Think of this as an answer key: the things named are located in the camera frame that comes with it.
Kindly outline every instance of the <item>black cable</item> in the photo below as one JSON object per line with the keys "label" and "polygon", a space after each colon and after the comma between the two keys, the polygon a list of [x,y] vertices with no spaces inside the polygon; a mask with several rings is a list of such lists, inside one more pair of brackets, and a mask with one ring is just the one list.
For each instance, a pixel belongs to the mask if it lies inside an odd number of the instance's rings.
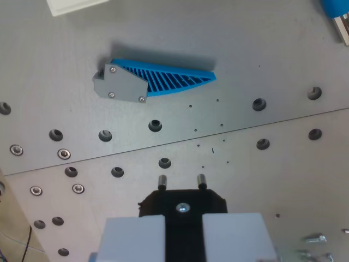
{"label": "black cable", "polygon": [[28,242],[27,242],[26,250],[24,251],[24,254],[23,254],[22,262],[24,261],[24,258],[26,257],[28,246],[29,246],[29,242],[30,242],[31,236],[32,236],[32,226],[30,225],[30,227],[31,228],[30,228],[30,231],[29,231]]}

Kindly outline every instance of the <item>gray metal panel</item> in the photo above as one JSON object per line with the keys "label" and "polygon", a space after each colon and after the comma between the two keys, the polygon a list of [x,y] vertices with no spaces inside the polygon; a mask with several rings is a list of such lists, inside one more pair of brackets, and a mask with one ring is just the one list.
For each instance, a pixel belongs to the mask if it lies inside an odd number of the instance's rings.
{"label": "gray metal panel", "polygon": [[[0,98],[12,108],[0,115],[6,175],[349,106],[349,52],[317,1],[120,0],[52,17],[42,0],[4,0],[0,17]],[[115,103],[91,81],[111,57],[214,69],[218,79],[146,105]],[[306,97],[313,86],[323,89],[316,101]],[[256,112],[259,97],[268,104]],[[54,128],[62,141],[50,140]]]}
{"label": "gray metal panel", "polygon": [[[137,203],[156,190],[161,174],[167,176],[168,189],[197,188],[196,176],[205,174],[208,188],[227,200],[229,212],[262,213],[283,262],[297,261],[295,249],[309,249],[319,256],[332,252],[335,261],[342,262],[349,257],[349,236],[341,232],[349,227],[348,124],[349,110],[343,110],[6,179],[28,221],[46,223],[45,229],[33,230],[52,262],[61,261],[57,250],[62,247],[71,251],[65,262],[79,261],[75,255],[83,260],[97,251],[106,219],[138,216]],[[313,128],[323,132],[317,141],[308,139]],[[264,151],[256,148],[262,138],[270,141]],[[170,168],[158,166],[163,157],[171,160]],[[78,170],[76,177],[65,175],[68,166]],[[116,166],[123,168],[123,177],[111,175]],[[85,187],[84,193],[71,190],[76,183]],[[41,187],[43,194],[33,196],[31,185]],[[54,226],[50,222],[54,216],[62,217],[64,225]],[[326,236],[325,245],[301,240],[318,232]]]}

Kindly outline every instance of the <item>blue object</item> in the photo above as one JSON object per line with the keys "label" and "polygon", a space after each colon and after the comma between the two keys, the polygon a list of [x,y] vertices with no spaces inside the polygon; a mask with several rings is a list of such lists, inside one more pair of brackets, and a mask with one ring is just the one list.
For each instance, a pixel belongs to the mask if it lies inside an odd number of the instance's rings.
{"label": "blue object", "polygon": [[349,12],[349,0],[321,0],[325,13],[336,18]]}
{"label": "blue object", "polygon": [[113,59],[111,63],[148,81],[149,97],[188,90],[216,80],[214,73],[201,70],[167,67],[126,59]]}

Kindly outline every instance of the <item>hole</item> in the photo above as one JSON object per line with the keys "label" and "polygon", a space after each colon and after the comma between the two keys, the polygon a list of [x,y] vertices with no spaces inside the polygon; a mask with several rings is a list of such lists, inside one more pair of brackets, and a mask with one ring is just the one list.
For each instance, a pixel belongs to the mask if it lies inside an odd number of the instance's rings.
{"label": "hole", "polygon": [[252,108],[255,111],[262,111],[264,108],[266,108],[267,102],[263,98],[258,98],[253,101]]}
{"label": "hole", "polygon": [[57,129],[53,129],[49,132],[49,137],[53,141],[61,141],[63,139],[63,134],[61,131],[59,131]]}
{"label": "hole", "polygon": [[46,227],[46,224],[44,221],[36,220],[36,221],[34,221],[34,226],[38,229],[43,229]]}
{"label": "hole", "polygon": [[9,115],[11,113],[11,106],[5,102],[0,102],[0,114]]}
{"label": "hole", "polygon": [[76,177],[77,176],[77,170],[73,168],[72,166],[65,169],[64,173],[69,177]]}
{"label": "hole", "polygon": [[163,128],[163,125],[159,120],[151,120],[148,127],[151,131],[158,132]]}
{"label": "hole", "polygon": [[108,130],[102,130],[99,132],[98,137],[103,142],[109,142],[113,138],[113,135]]}
{"label": "hole", "polygon": [[263,139],[258,140],[256,146],[259,150],[265,150],[270,146],[270,142],[268,139],[263,138]]}
{"label": "hole", "polygon": [[61,218],[61,217],[54,217],[54,218],[52,219],[52,222],[53,222],[53,224],[55,224],[55,225],[63,225],[63,224],[64,224],[64,220],[63,220],[63,218]]}
{"label": "hole", "polygon": [[65,248],[60,248],[58,250],[58,254],[60,254],[63,257],[66,257],[67,255],[69,255],[69,251],[67,249],[65,249]]}
{"label": "hole", "polygon": [[171,166],[171,160],[168,158],[162,158],[159,160],[159,166],[164,169],[169,168]]}
{"label": "hole", "polygon": [[322,94],[322,90],[319,87],[313,87],[306,95],[310,100],[316,100],[319,99],[319,97]]}
{"label": "hole", "polygon": [[322,131],[320,129],[313,129],[312,131],[309,132],[308,137],[310,140],[318,140],[322,136]]}
{"label": "hole", "polygon": [[120,178],[124,175],[124,170],[122,168],[116,167],[111,170],[111,174],[114,177]]}

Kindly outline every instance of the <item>gray bracket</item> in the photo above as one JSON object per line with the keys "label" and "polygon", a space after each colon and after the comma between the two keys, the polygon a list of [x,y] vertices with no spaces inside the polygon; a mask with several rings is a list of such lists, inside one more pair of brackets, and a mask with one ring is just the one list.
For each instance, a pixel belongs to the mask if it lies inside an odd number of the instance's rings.
{"label": "gray bracket", "polygon": [[103,98],[145,103],[148,82],[115,64],[105,64],[104,73],[93,76],[94,91]]}

